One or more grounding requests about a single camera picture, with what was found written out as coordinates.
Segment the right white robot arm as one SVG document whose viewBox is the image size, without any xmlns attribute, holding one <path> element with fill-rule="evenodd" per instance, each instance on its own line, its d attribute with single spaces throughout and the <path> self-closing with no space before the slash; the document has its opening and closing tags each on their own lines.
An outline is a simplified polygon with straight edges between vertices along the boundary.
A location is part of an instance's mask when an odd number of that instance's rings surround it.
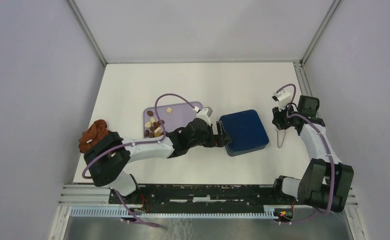
<svg viewBox="0 0 390 240">
<path fill-rule="evenodd" d="M 301 179 L 281 175 L 275 180 L 273 201 L 284 204 L 294 197 L 322 213 L 340 213 L 347 202 L 354 170 L 341 162 L 328 141 L 324 120 L 317 116 L 320 100 L 302 95 L 298 103 L 293 103 L 287 92 L 276 92 L 272 98 L 278 104 L 272 109 L 273 125 L 278 130 L 294 128 L 310 158 Z"/>
</svg>

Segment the pink tongs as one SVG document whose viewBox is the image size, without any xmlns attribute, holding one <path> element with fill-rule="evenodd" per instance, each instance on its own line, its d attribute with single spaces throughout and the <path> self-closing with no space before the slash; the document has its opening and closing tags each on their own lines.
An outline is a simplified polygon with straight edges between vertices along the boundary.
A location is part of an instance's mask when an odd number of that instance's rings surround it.
<svg viewBox="0 0 390 240">
<path fill-rule="evenodd" d="M 276 130 L 277 149 L 281 149 L 286 138 L 287 130 Z"/>
</svg>

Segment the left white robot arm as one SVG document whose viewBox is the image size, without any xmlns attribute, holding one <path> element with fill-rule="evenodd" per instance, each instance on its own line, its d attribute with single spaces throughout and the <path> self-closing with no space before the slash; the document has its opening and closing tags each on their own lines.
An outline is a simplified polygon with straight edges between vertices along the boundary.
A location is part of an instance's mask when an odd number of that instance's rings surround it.
<svg viewBox="0 0 390 240">
<path fill-rule="evenodd" d="M 155 137 L 125 141 L 112 132 L 84 154 L 86 167 L 84 179 L 91 179 L 95 186 L 107 186 L 118 192 L 128 204 L 139 200 L 140 188 L 135 177 L 125 173 L 127 164 L 153 158 L 171 159 L 187 154 L 194 147 L 222 148 L 231 143 L 222 123 L 213 124 L 195 118 L 185 127 Z"/>
</svg>

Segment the blue tin lid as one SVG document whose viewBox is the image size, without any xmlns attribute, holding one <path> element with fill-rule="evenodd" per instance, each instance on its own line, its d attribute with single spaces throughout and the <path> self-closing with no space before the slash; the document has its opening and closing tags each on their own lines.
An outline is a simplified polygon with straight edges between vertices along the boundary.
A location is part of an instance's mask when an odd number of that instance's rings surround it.
<svg viewBox="0 0 390 240">
<path fill-rule="evenodd" d="M 264 125 L 254 109 L 223 115 L 219 118 L 231 142 L 225 146 L 235 157 L 262 150 L 270 142 Z"/>
</svg>

